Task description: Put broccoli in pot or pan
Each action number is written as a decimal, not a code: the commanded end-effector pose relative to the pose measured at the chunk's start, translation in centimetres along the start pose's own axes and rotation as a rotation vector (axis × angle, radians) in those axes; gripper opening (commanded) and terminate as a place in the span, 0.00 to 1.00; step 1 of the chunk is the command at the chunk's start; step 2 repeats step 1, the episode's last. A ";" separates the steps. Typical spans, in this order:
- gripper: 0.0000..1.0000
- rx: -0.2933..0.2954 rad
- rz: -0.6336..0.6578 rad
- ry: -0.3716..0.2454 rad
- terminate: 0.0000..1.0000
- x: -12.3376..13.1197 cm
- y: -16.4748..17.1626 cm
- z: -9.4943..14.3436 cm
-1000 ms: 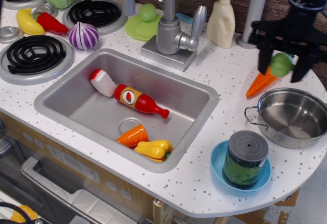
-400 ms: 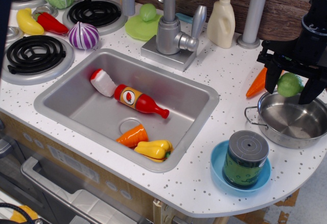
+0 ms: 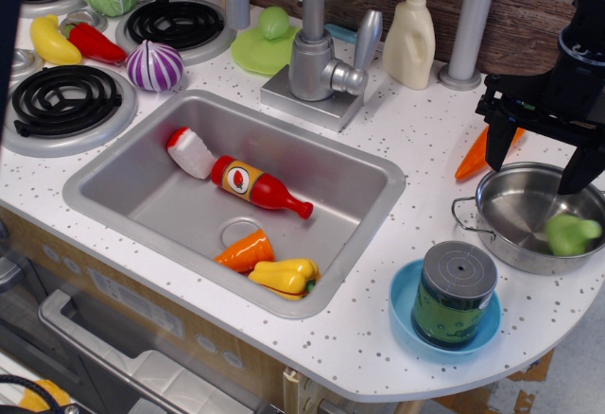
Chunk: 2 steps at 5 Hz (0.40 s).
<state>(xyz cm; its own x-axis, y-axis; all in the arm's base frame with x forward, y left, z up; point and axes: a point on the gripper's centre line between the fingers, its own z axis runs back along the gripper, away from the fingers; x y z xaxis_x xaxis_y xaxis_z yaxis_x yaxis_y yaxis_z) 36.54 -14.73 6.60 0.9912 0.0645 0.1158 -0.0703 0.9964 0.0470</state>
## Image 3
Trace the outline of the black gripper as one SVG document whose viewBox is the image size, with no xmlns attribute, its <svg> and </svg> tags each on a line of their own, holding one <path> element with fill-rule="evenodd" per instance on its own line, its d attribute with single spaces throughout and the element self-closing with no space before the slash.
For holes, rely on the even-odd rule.
<svg viewBox="0 0 605 414">
<path fill-rule="evenodd" d="M 492 74 L 476 112 L 489 124 L 485 160 L 499 171 L 518 129 L 576 147 L 558 193 L 576 194 L 604 171 L 604 52 L 563 47 L 534 76 Z"/>
</svg>

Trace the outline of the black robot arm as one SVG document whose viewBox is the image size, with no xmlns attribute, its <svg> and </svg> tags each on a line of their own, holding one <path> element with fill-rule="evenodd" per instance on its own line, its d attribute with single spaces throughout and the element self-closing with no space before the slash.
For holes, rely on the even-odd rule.
<svg viewBox="0 0 605 414">
<path fill-rule="evenodd" d="M 552 69 L 488 75 L 476 111 L 489 125 L 485 160 L 500 170 L 518 129 L 575 147 L 559 192 L 576 194 L 604 170 L 604 0 L 574 0 Z"/>
</svg>

